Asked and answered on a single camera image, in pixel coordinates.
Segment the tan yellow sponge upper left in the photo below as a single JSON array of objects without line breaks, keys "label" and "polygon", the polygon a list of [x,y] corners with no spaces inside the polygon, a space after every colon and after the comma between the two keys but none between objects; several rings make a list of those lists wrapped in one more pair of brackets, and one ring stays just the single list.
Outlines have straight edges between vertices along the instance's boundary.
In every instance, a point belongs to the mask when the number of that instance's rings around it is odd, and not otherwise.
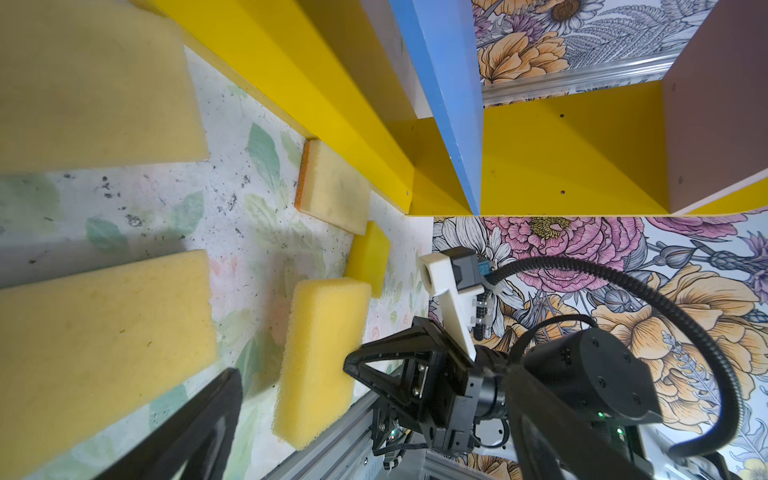
[{"label": "tan yellow sponge upper left", "polygon": [[174,22],[119,1],[2,3],[3,173],[208,155]]}]

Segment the tan yellow sponge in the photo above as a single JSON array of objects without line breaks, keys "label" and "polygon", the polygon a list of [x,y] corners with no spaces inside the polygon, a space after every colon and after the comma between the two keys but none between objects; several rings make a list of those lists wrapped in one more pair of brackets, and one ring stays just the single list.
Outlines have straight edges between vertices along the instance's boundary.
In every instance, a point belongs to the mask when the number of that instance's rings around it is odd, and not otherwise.
[{"label": "tan yellow sponge", "polygon": [[208,155],[174,22],[119,1],[2,3],[3,173]]},{"label": "tan yellow sponge", "polygon": [[202,250],[1,293],[1,475],[19,479],[213,364]]}]

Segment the bright yellow square sponge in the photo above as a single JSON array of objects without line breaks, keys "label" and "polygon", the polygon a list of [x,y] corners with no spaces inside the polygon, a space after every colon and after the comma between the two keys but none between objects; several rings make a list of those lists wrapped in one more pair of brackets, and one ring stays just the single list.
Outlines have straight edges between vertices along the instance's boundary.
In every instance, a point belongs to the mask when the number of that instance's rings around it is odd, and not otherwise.
[{"label": "bright yellow square sponge", "polygon": [[355,235],[349,252],[345,276],[366,282],[371,296],[380,299],[386,277],[390,240],[375,221],[369,221],[364,235]]}]

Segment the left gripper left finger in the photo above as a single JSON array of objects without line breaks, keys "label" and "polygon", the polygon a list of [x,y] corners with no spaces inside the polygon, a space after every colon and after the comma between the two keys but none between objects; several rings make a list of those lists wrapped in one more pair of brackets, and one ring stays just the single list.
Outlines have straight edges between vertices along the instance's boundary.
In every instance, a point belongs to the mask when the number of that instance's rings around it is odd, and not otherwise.
[{"label": "left gripper left finger", "polygon": [[100,479],[221,479],[243,401],[241,373],[227,368]]}]

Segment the tan yellow sponge middle left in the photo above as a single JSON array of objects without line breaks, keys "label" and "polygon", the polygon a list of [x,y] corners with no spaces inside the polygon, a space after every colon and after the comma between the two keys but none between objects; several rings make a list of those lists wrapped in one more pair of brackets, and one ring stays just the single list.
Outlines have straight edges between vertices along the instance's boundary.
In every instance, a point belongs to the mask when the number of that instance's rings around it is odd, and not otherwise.
[{"label": "tan yellow sponge middle left", "polygon": [[202,250],[1,293],[1,475],[19,479],[213,364]]}]

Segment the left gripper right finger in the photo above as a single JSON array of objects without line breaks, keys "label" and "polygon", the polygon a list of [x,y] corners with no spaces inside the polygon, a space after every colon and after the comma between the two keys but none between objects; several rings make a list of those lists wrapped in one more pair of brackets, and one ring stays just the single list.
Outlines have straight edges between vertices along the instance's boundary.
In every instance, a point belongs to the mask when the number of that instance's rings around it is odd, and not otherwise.
[{"label": "left gripper right finger", "polygon": [[508,367],[502,385],[513,445],[525,479],[561,479],[558,461],[579,479],[649,477],[522,366]]}]

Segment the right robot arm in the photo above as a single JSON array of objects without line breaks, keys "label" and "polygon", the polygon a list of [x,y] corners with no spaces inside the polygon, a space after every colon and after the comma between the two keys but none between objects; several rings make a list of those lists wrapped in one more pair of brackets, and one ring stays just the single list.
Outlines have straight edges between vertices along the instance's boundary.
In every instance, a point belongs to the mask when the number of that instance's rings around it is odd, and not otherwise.
[{"label": "right robot arm", "polygon": [[424,318],[361,346],[343,369],[377,395],[375,453],[497,455],[527,479],[729,478],[715,449],[673,454],[655,430],[661,403],[648,366],[593,319],[581,322],[547,343],[526,333],[474,356]]}]

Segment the tan sponge right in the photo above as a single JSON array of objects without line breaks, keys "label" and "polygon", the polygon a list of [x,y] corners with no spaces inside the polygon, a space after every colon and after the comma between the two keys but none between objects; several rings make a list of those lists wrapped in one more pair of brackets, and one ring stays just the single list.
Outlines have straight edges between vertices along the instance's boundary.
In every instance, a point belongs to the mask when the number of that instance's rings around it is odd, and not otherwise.
[{"label": "tan sponge right", "polygon": [[304,145],[295,208],[342,230],[364,235],[371,184],[319,139]]}]

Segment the yellow shelf with coloured boards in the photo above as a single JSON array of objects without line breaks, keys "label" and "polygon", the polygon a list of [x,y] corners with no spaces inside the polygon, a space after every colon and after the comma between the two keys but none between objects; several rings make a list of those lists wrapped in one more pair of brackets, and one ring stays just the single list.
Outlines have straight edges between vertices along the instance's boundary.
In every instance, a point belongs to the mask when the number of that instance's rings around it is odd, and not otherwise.
[{"label": "yellow shelf with coloured boards", "polygon": [[480,147],[418,118],[356,1],[145,1],[302,136],[417,216],[677,216],[660,82],[474,109]]}]

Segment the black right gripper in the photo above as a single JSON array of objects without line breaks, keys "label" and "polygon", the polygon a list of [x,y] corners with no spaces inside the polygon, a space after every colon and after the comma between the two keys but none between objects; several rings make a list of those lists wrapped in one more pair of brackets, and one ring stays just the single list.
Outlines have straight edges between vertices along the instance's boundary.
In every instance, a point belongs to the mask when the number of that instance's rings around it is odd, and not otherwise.
[{"label": "black right gripper", "polygon": [[477,349],[470,358],[442,325],[416,317],[412,326],[361,345],[343,371],[417,420],[429,448],[468,453],[475,429],[505,420],[558,453],[577,427],[603,435],[656,424],[662,412],[650,369],[620,340],[595,327],[537,345],[528,352]]}]

